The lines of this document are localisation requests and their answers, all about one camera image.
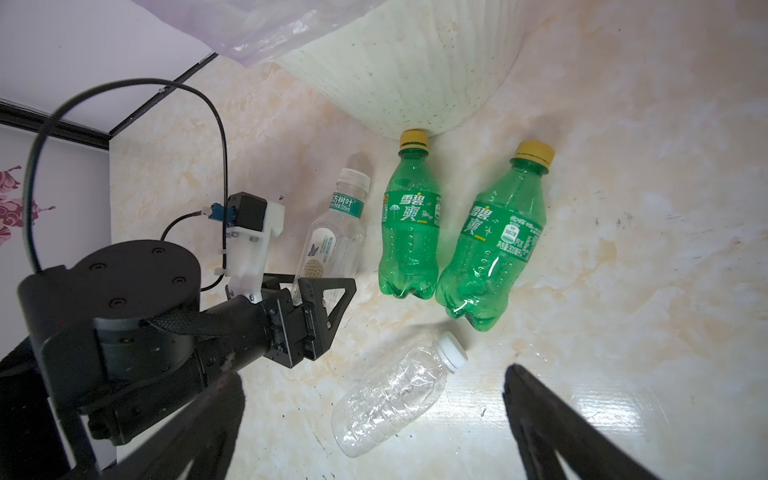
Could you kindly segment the clear bottle white cap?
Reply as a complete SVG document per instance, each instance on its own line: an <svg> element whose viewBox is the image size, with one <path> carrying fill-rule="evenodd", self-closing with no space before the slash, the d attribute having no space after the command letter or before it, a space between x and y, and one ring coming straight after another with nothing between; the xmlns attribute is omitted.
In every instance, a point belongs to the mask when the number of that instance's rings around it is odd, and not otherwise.
<svg viewBox="0 0 768 480"><path fill-rule="evenodd" d="M352 387L331 416L334 439L350 458L368 453L427 412L450 375L468 361L451 332L421 341Z"/></svg>

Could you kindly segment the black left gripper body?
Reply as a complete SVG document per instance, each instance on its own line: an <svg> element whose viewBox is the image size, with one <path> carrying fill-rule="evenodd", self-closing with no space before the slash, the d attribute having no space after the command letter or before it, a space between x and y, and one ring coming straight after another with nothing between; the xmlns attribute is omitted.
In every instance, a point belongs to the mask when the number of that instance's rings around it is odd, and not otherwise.
<svg viewBox="0 0 768 480"><path fill-rule="evenodd" d="M87 408L92 436L125 445L213 385L225 367L266 357L291 368L312 355L312 307L287 290L237 296L204 312L175 309L99 334L110 394Z"/></svg>

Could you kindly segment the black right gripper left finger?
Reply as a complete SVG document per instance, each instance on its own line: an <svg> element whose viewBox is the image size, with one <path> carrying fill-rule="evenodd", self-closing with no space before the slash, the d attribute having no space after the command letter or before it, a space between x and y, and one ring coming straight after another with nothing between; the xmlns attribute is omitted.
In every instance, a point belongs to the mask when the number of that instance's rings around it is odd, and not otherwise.
<svg viewBox="0 0 768 480"><path fill-rule="evenodd" d="M241 377L227 371L102 479L224 479L245 409Z"/></svg>

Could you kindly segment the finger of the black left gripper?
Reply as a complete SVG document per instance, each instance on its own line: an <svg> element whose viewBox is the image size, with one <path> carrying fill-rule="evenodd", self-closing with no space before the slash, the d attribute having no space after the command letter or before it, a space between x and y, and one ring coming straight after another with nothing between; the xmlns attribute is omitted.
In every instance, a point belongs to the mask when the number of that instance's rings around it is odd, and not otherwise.
<svg viewBox="0 0 768 480"><path fill-rule="evenodd" d="M303 339L304 357L317 360L333 343L342 317L357 291L354 278L300 278L301 308L307 334ZM328 311L324 303L326 292L341 291L341 297Z"/></svg>
<svg viewBox="0 0 768 480"><path fill-rule="evenodd" d="M292 285L294 281L294 275L265 273L262 279L262 292L278 292L285 285Z"/></svg>

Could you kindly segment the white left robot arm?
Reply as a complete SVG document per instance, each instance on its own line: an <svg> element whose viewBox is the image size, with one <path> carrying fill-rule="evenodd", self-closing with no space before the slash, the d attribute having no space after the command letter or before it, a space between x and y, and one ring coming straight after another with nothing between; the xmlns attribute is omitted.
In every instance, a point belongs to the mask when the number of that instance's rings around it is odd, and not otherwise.
<svg viewBox="0 0 768 480"><path fill-rule="evenodd" d="M351 278L270 275L262 300L202 309L187 249L136 240L19 285L28 337L1 363L5 479L222 479L245 407L239 371L332 345Z"/></svg>

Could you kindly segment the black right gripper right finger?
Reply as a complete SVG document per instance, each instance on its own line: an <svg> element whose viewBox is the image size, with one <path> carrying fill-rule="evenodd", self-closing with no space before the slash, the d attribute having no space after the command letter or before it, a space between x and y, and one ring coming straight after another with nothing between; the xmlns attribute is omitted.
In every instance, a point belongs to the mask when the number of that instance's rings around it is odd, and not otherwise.
<svg viewBox="0 0 768 480"><path fill-rule="evenodd" d="M564 479L560 461L581 479L654 479L519 364L505 373L503 399L529 479Z"/></svg>

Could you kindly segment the clear bottle green label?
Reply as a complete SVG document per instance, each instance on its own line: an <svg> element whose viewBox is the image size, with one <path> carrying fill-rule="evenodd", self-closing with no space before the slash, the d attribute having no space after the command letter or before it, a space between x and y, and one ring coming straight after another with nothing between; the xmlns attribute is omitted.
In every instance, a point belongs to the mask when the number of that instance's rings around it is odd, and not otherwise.
<svg viewBox="0 0 768 480"><path fill-rule="evenodd" d="M370 177L343 168L328 209L309 227L295 280L293 303L301 303L299 278L354 278L366 240L362 215Z"/></svg>

